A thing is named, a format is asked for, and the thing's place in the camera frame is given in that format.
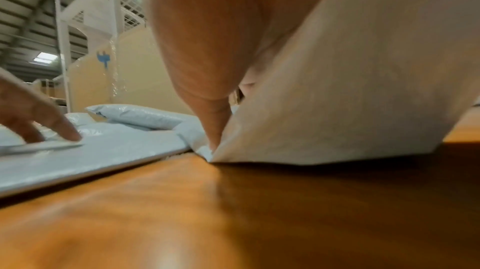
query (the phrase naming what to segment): corrugated metal ceiling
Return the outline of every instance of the corrugated metal ceiling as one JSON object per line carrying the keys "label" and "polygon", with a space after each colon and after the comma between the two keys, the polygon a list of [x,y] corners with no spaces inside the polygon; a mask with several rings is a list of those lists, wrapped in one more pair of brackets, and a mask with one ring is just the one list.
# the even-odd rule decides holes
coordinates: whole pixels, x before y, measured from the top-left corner
{"label": "corrugated metal ceiling", "polygon": [[[70,46],[74,60],[87,53],[85,36],[74,28]],[[26,82],[61,74],[59,59],[48,66],[32,63],[39,52],[59,54],[55,0],[0,0],[0,67]]]}

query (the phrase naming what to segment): blue symbol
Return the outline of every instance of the blue symbol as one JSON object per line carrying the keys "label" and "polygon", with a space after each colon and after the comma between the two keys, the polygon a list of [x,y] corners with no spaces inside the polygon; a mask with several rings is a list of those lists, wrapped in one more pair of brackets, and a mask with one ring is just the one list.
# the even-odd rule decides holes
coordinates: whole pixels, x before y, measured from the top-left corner
{"label": "blue symbol", "polygon": [[103,51],[102,55],[100,55],[97,52],[96,53],[96,58],[98,59],[99,62],[101,62],[105,65],[105,69],[109,68],[110,55],[106,54],[105,51]]}

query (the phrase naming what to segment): wooden tabletop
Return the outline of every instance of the wooden tabletop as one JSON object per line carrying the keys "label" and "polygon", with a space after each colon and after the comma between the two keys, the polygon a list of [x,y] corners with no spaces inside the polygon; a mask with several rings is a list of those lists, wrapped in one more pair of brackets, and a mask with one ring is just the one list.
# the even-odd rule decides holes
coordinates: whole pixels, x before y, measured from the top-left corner
{"label": "wooden tabletop", "polygon": [[480,268],[480,110],[428,156],[186,154],[0,201],[0,268]]}

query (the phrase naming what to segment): white metal frame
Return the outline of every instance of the white metal frame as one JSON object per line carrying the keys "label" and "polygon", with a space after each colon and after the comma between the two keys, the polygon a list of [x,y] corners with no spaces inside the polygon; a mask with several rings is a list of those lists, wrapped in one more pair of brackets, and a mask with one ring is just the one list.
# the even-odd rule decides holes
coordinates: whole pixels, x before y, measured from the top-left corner
{"label": "white metal frame", "polygon": [[[67,7],[62,9],[61,0],[55,0],[56,25],[58,31],[58,44],[60,48],[61,70],[64,80],[66,105],[69,113],[72,109],[69,77],[67,75],[67,68],[72,63],[69,26],[76,27],[77,29],[81,29],[82,26],[84,26],[82,23],[78,22],[73,24],[72,20],[77,15],[83,13],[86,7],[88,7],[93,1],[94,0],[74,0]],[[142,25],[145,24],[145,20],[143,18],[122,7],[121,0],[108,0],[108,10],[109,14],[111,15],[109,32],[111,33],[113,39],[116,39],[121,33],[123,33],[125,28],[124,21],[126,19],[126,16],[134,20],[135,23]]]}

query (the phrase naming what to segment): skylight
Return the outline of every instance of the skylight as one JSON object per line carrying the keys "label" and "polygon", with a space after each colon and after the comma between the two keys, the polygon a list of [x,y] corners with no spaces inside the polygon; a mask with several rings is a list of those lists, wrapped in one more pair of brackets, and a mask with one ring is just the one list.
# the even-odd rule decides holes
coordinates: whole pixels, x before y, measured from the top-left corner
{"label": "skylight", "polygon": [[36,63],[40,64],[45,64],[45,65],[50,65],[53,63],[56,59],[58,58],[57,55],[50,54],[50,53],[45,53],[45,52],[40,52],[33,61]]}

